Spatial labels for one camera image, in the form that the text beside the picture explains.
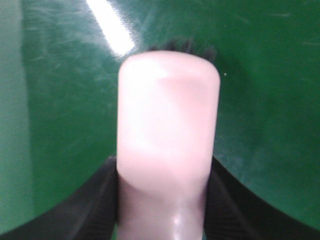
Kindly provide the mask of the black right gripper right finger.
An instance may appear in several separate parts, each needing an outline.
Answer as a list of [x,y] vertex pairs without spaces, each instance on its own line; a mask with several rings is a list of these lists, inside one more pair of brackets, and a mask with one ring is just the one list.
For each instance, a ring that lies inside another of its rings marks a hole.
[[319,230],[274,208],[212,158],[204,234],[208,240],[318,240]]

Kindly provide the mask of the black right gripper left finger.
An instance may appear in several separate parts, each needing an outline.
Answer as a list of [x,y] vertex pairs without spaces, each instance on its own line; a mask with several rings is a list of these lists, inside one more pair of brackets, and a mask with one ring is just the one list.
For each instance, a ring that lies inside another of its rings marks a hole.
[[117,220],[116,157],[67,199],[0,236],[2,240],[110,240]]

